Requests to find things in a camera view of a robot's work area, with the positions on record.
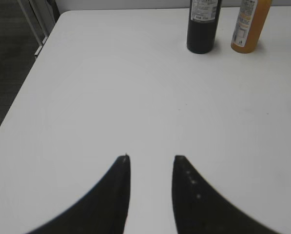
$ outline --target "floor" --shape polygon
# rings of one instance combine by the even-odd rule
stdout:
[[[0,0],[0,125],[34,64],[37,48],[17,0]]]

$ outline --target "white table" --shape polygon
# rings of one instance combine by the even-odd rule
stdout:
[[[128,153],[125,234],[176,234],[174,156],[245,213],[291,234],[291,7],[272,7],[257,50],[185,46],[188,9],[64,13],[0,128],[0,234],[60,214]]]

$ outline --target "black bottle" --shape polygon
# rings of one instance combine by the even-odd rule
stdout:
[[[197,54],[212,50],[222,0],[191,0],[187,47]]]

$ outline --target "white wall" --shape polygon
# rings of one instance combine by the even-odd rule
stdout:
[[[241,0],[223,0],[223,6],[239,6]],[[61,13],[69,10],[184,8],[190,0],[57,0]],[[291,5],[291,0],[273,0],[273,5]]]

